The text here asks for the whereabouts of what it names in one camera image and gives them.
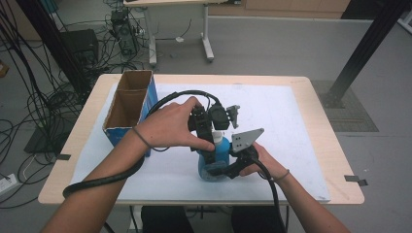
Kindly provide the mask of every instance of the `white sheet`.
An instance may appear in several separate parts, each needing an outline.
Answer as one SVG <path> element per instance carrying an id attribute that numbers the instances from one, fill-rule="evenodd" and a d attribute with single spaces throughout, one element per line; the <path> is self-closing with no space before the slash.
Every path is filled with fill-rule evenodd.
<path id="1" fill-rule="evenodd" d="M 318 201 L 329 201 L 325 179 L 289 86 L 245 84 L 157 84 L 159 99 L 173 91 L 199 89 L 217 96 L 223 106 L 239 105 L 237 129 L 231 126 L 225 137 L 264 128 L 257 142 L 280 161 Z M 116 90 L 114 85 L 80 155 L 72 183 L 80 182 L 113 148 L 102 125 Z M 175 102 L 182 103 L 188 96 Z M 207 106 L 207 99 L 199 96 Z M 258 174 L 208 183 L 197 174 L 198 154 L 189 148 L 152 151 L 142 168 L 130 177 L 118 201 L 167 202 L 267 202 L 272 201 L 269 184 Z M 279 199 L 286 200 L 278 187 Z"/>

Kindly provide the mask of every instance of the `black device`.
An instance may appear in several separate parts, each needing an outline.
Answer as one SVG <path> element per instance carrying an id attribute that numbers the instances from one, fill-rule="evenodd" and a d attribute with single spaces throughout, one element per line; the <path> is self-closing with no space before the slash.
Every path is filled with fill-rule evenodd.
<path id="1" fill-rule="evenodd" d="M 118 40 L 121 54 L 125 56 L 137 54 L 136 29 L 130 25 L 128 10 L 112 11 L 111 22 L 113 35 Z"/>
<path id="2" fill-rule="evenodd" d="M 81 65 L 97 63 L 99 43 L 92 29 L 60 32 L 60 36 Z"/>

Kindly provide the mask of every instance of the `black pole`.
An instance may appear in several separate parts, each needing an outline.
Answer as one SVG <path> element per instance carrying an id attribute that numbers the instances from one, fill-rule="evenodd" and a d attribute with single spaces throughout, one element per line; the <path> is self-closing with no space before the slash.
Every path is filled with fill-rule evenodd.
<path id="1" fill-rule="evenodd" d="M 327 93 L 321 94 L 326 108 L 341 108 L 341 99 L 361 69 L 394 27 L 410 0 L 388 0 L 360 40 L 340 75 Z"/>
<path id="2" fill-rule="evenodd" d="M 64 45 L 60 32 L 50 18 L 49 13 L 39 0 L 17 0 L 17 3 L 79 95 L 80 101 L 84 103 L 91 92 L 90 83 L 73 54 Z"/>

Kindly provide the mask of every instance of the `cardboard box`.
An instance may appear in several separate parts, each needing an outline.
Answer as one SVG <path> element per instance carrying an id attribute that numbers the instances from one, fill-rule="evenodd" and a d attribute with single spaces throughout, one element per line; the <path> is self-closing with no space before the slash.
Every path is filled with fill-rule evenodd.
<path id="1" fill-rule="evenodd" d="M 112 145 L 115 146 L 132 126 L 143 121 L 157 101 L 152 71 L 125 71 L 103 123 L 103 131 Z"/>

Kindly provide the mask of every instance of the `table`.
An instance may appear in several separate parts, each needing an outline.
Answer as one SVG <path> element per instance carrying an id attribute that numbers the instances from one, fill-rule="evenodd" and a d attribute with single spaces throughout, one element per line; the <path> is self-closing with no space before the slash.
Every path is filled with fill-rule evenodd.
<path id="1" fill-rule="evenodd" d="M 131 2 L 124 1 L 123 4 L 128 8 L 141 8 L 145 16 L 146 30 L 149 36 L 149 63 L 152 66 L 157 64 L 156 49 L 155 49 L 155 36 L 151 29 L 151 7 L 172 7 L 177 6 L 182 8 L 187 5 L 191 6 L 203 6 L 203 32 L 201 33 L 201 39 L 203 42 L 203 47 L 206 51 L 206 57 L 209 61 L 213 61 L 215 56 L 213 55 L 212 47 L 209 42 L 209 32 L 208 32 L 208 15 L 209 15 L 209 4 L 211 3 L 222 3 L 226 0 L 136 0 Z"/>
<path id="2" fill-rule="evenodd" d="M 61 153 L 70 154 L 69 160 L 57 160 L 46 181 L 39 201 L 59 204 L 63 189 L 71 182 L 79 155 L 86 144 L 92 126 L 104 105 L 108 93 L 120 75 L 103 75 L 90 93 Z M 353 175 L 352 169 L 327 120 L 317 94 L 310 81 L 303 77 L 275 76 L 216 76 L 216 75 L 154 75 L 156 83 L 221 83 L 287 85 L 292 88 L 302 119 L 306 125 L 321 170 L 326 180 L 330 201 L 326 204 L 361 204 L 363 194 L 357 183 L 348 183 L 344 175 Z M 142 204 L 136 202 L 122 204 Z"/>

